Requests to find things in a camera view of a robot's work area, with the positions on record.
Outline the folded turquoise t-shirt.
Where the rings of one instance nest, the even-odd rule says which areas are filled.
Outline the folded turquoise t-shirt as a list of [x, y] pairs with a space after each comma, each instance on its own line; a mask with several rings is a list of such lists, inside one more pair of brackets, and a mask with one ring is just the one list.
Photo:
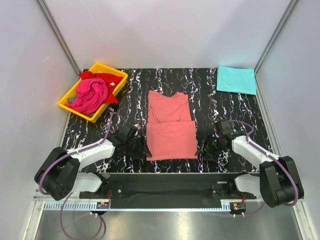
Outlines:
[[220, 92], [255, 96], [257, 94], [255, 70], [219, 65], [216, 89]]

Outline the red t-shirt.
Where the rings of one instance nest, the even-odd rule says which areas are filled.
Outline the red t-shirt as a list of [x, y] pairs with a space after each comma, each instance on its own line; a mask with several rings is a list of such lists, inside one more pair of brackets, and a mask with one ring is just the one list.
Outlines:
[[108, 95], [106, 100], [103, 102], [104, 104], [118, 104], [119, 101], [116, 98], [116, 95], [113, 93], [118, 84], [123, 80], [123, 77], [117, 76], [111, 73], [92, 73], [91, 71], [84, 71], [79, 74], [79, 77], [82, 80], [85, 79], [102, 79], [105, 82], [105, 85], [108, 90]]

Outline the salmon pink t-shirt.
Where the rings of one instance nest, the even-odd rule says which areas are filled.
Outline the salmon pink t-shirt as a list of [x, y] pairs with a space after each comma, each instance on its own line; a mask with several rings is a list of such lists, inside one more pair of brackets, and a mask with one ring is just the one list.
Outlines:
[[146, 144], [147, 161], [196, 159], [196, 122], [191, 118], [189, 96], [176, 92], [164, 96], [148, 93]]

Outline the left small circuit board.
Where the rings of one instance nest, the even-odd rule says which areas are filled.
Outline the left small circuit board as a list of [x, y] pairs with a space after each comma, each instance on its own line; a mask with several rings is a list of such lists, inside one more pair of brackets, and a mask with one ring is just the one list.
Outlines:
[[106, 210], [110, 208], [110, 203], [107, 201], [98, 201], [96, 203], [96, 209], [98, 210]]

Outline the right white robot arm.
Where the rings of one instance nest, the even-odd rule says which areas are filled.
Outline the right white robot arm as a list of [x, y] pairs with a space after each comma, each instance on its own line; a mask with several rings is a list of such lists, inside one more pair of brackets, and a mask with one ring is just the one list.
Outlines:
[[235, 131], [232, 123], [215, 122], [216, 134], [207, 132], [196, 152], [210, 160], [214, 153], [230, 149], [258, 170], [258, 176], [242, 172], [232, 178], [227, 185], [228, 195], [235, 199], [244, 193], [259, 196], [270, 208], [296, 205], [304, 197], [304, 189], [293, 158], [276, 155], [255, 143], [250, 137], [253, 127], [244, 133]]

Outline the right small circuit board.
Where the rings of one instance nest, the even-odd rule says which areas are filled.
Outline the right small circuit board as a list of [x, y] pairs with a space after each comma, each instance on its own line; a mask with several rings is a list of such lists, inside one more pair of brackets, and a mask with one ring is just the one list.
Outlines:
[[245, 202], [234, 202], [232, 204], [232, 210], [234, 211], [245, 211], [247, 208], [247, 205]]

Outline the aluminium frame post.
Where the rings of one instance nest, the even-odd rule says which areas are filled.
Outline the aluminium frame post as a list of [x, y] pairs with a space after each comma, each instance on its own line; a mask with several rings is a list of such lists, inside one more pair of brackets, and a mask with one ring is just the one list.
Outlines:
[[295, 10], [296, 6], [298, 5], [299, 0], [290, 0], [284, 13], [282, 14], [278, 24], [276, 25], [270, 39], [268, 40], [261, 56], [259, 57], [257, 64], [255, 65], [254, 72], [257, 74], [261, 69], [263, 63], [265, 62], [266, 58], [268, 57], [269, 52], [273, 48], [276, 40], [278, 39], [279, 35], [281, 34], [282, 30], [284, 29], [285, 25], [287, 24], [288, 20], [290, 19], [293, 11]]
[[53, 14], [51, 13], [47, 3], [45, 0], [35, 0], [37, 3], [41, 13], [43, 14], [45, 20], [47, 21], [53, 35], [55, 36], [61, 50], [63, 51], [67, 61], [69, 62], [71, 68], [75, 72], [76, 75], [78, 75], [81, 72], [81, 69], [79, 68], [73, 54], [70, 51], [70, 48], [68, 47], [55, 19]]

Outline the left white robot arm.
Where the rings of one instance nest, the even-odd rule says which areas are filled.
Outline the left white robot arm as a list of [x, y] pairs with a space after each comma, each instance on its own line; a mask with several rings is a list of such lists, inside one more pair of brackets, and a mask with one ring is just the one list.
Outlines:
[[104, 198], [111, 192], [109, 174], [82, 172], [82, 169], [117, 156], [129, 156], [133, 160], [152, 156], [139, 125], [124, 125], [80, 148], [54, 148], [36, 172], [34, 181], [43, 195], [49, 195], [56, 201], [76, 192], [89, 194], [91, 198]]

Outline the right aluminium frame post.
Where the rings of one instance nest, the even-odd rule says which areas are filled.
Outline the right aluminium frame post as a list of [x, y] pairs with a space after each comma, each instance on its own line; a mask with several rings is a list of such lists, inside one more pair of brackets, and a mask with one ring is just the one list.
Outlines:
[[254, 72], [257, 74], [261, 69], [263, 63], [265, 62], [266, 58], [268, 57], [269, 52], [273, 48], [276, 40], [278, 39], [279, 35], [281, 34], [282, 30], [284, 29], [285, 25], [287, 24], [288, 20], [290, 19], [293, 11], [295, 10], [296, 6], [298, 5], [299, 0], [290, 0], [284, 13], [282, 14], [278, 24], [276, 25], [270, 39], [268, 40], [261, 56], [259, 57], [257, 64], [255, 65]]

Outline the magenta t-shirt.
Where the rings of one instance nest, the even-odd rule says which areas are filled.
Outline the magenta t-shirt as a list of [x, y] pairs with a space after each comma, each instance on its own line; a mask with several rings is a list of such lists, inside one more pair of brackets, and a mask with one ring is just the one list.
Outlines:
[[75, 100], [65, 106], [78, 113], [90, 115], [103, 104], [107, 96], [108, 88], [103, 79], [82, 79], [76, 88]]

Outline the small circuit board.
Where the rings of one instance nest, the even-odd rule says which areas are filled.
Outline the small circuit board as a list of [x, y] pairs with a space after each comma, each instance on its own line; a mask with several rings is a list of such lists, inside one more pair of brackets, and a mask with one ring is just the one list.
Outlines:
[[245, 202], [234, 202], [232, 204], [232, 210], [234, 211], [245, 211], [247, 208], [247, 205]]
[[96, 203], [96, 209], [98, 210], [106, 210], [110, 208], [110, 203], [107, 201], [98, 201]]

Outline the left aluminium frame post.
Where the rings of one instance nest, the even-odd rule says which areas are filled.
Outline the left aluminium frame post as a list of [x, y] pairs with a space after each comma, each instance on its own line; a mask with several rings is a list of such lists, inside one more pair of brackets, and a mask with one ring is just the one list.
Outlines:
[[41, 13], [43, 14], [45, 20], [47, 21], [53, 35], [55, 36], [61, 50], [63, 51], [67, 61], [69, 62], [71, 68], [75, 72], [76, 75], [78, 75], [81, 72], [81, 69], [79, 68], [73, 54], [70, 51], [70, 48], [68, 47], [55, 19], [53, 14], [51, 13], [47, 3], [45, 0], [35, 0], [37, 3]]

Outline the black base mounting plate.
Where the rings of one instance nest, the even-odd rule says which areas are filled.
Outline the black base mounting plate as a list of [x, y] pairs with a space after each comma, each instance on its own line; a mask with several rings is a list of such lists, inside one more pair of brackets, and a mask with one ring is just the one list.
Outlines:
[[[169, 206], [204, 206], [214, 201], [254, 200], [250, 193], [229, 193], [230, 180], [236, 173], [112, 173], [109, 177], [111, 201], [123, 203], [167, 203]], [[80, 193], [81, 199], [92, 198]]]

